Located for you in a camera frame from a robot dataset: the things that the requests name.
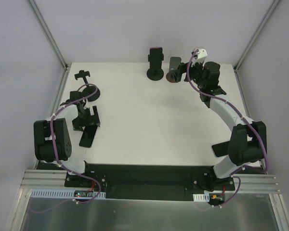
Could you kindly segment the black stand with wooden base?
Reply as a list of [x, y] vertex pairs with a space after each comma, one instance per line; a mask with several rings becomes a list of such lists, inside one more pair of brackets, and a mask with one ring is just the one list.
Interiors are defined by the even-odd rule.
[[181, 81], [181, 57], [171, 57], [169, 64], [169, 72], [166, 74], [166, 80], [170, 83], [178, 83]]

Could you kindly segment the black phone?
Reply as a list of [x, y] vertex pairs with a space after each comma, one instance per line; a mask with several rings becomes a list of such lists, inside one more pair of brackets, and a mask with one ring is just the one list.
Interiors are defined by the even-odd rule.
[[98, 128], [97, 125], [90, 125], [85, 127], [82, 136], [80, 138], [79, 142], [80, 147], [91, 148], [97, 128]]

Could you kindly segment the black round-base clamp stand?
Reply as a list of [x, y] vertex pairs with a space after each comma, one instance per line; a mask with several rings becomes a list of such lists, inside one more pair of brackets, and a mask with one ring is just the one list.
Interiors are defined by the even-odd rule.
[[159, 81], [164, 77], [164, 71], [162, 70], [162, 61], [164, 60], [164, 54], [149, 54], [149, 69], [146, 72], [146, 76], [152, 81]]

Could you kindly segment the tall black clamp stand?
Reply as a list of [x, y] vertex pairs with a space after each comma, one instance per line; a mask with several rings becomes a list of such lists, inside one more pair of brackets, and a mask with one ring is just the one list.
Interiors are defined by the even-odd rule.
[[88, 83], [87, 77], [90, 77], [89, 71], [79, 70], [78, 73], [74, 75], [75, 80], [78, 80], [79, 78], [82, 78], [84, 81], [84, 89], [82, 91], [83, 96], [87, 97], [87, 100], [89, 102], [96, 101], [100, 97], [100, 90], [97, 86], [90, 85]]

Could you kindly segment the purple phone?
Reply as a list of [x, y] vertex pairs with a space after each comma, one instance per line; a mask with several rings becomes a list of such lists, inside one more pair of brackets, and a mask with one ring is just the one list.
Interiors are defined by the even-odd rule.
[[161, 69], [163, 60], [164, 60], [164, 54], [163, 54], [162, 47], [150, 48], [149, 54], [148, 54], [149, 69], [152, 69], [152, 70]]

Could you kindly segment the white-edged phone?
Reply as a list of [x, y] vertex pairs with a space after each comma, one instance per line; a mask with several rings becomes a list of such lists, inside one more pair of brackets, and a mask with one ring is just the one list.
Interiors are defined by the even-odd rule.
[[214, 144], [211, 146], [215, 157], [222, 157], [228, 155], [229, 141]]

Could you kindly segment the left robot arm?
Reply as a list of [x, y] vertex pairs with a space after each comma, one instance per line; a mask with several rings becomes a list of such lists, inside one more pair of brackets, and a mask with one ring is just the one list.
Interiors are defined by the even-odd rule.
[[90, 148], [95, 134], [100, 127], [97, 106], [90, 108], [87, 102], [95, 101], [100, 90], [89, 87], [90, 91], [72, 91], [70, 97], [63, 102], [58, 111], [50, 118], [34, 122], [34, 149], [39, 161], [57, 164], [70, 175], [76, 175], [75, 181], [81, 187], [88, 187], [92, 175], [86, 171], [86, 161], [73, 156], [72, 141], [69, 130], [81, 132], [79, 146]]

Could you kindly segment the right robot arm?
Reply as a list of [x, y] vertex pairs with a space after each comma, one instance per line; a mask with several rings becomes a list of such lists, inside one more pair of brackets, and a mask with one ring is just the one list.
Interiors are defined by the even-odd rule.
[[217, 157], [223, 160], [210, 168], [199, 181], [200, 188], [218, 190], [238, 171], [251, 163], [267, 160], [266, 125], [244, 116], [219, 86], [220, 65], [215, 62], [193, 64], [171, 62], [167, 81], [178, 83], [186, 74], [185, 82], [200, 94], [201, 101], [214, 111], [231, 130], [230, 140], [212, 146]]

